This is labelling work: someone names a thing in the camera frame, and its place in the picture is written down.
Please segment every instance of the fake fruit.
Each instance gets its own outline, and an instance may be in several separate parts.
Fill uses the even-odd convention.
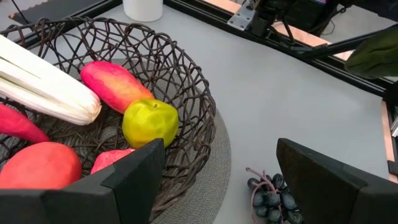
[[[147,88],[120,65],[90,62],[83,67],[80,75],[88,88],[108,106],[122,114],[133,101],[154,98]]]
[[[112,165],[114,162],[120,160],[124,156],[134,152],[135,149],[125,149],[125,150],[112,150],[108,152],[101,153],[94,162],[94,166],[90,174],[104,169],[107,166]]]
[[[42,142],[15,154],[0,172],[0,189],[62,189],[80,178],[75,151],[55,142]]]
[[[27,117],[4,104],[0,104],[0,134],[33,143],[49,141],[49,137]]]
[[[124,113],[122,127],[124,137],[135,149],[156,138],[163,138],[167,147],[178,131],[178,111],[159,100],[139,100]]]
[[[73,124],[96,119],[101,102],[89,88],[2,35],[0,46],[1,94]]]

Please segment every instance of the white cup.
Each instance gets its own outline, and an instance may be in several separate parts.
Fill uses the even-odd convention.
[[[152,22],[163,15],[163,0],[123,0],[124,13],[135,21]]]

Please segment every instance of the grape cluster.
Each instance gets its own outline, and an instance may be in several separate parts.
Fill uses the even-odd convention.
[[[259,218],[266,218],[267,224],[304,224],[304,219],[297,207],[282,174],[275,174],[273,178],[246,169],[260,176],[260,180],[250,178],[248,186],[252,190],[252,207]]]

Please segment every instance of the copper strip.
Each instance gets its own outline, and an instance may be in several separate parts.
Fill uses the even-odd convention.
[[[387,105],[386,105],[385,101],[381,102],[381,121],[382,121],[382,126],[383,126],[384,144],[386,147],[387,160],[395,162],[394,150],[392,148],[390,122],[388,120]],[[389,180],[398,184],[398,177],[395,175],[389,174]]]
[[[214,6],[217,6],[219,8],[222,8],[224,10],[227,10],[229,12],[232,12],[232,13],[236,13],[239,10],[239,8],[241,7],[240,4],[238,4],[236,2],[232,2],[230,0],[203,0],[203,1],[210,3]],[[288,36],[288,33],[287,33],[283,23],[276,22],[273,26],[279,33]],[[303,42],[305,44],[308,44],[311,47],[315,47],[315,46],[318,46],[321,44],[331,44],[331,42],[329,42],[327,40],[324,40],[320,37],[309,34],[308,32],[300,30],[296,27],[289,26],[289,28],[292,31],[292,34],[293,34],[293,37],[295,40],[297,40],[299,42]],[[336,54],[335,57],[338,57],[342,60],[347,60],[348,57],[352,53],[353,53],[352,51],[343,52],[340,54]]]

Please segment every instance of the grape stem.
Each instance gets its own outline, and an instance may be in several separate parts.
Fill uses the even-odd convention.
[[[253,200],[254,200],[254,194],[257,192],[257,190],[261,187],[261,186],[263,186],[263,185],[268,185],[270,188],[271,188],[271,191],[273,192],[273,193],[277,193],[277,192],[279,192],[279,190],[277,190],[277,189],[275,189],[275,187],[274,187],[274,184],[272,184],[272,182],[270,182],[268,179],[267,179],[267,177],[266,177],[266,171],[265,170],[263,170],[262,171],[262,174],[260,174],[259,172],[257,172],[257,171],[255,171],[255,170],[252,170],[251,168],[249,168],[249,167],[247,167],[246,168],[246,171],[247,172],[251,172],[251,173],[253,173],[253,174],[256,174],[257,176],[259,176],[260,178],[261,178],[261,180],[262,180],[262,182],[260,182],[259,184],[253,184],[254,186],[255,186],[255,188],[254,188],[254,190],[253,190],[253,192],[252,192],[252,194],[251,194],[251,201],[250,201],[250,207],[251,207],[251,218],[253,219],[253,222],[254,222],[254,224],[256,224],[257,223],[257,221],[256,221],[256,216],[255,216],[255,214],[254,214],[254,211],[253,211]],[[281,221],[281,223],[280,224],[284,224],[285,222],[284,222],[284,218],[283,218],[283,215],[282,215],[282,208],[280,207],[280,205],[278,205],[278,209],[279,209],[279,211],[280,211],[280,215],[282,216],[282,221]]]

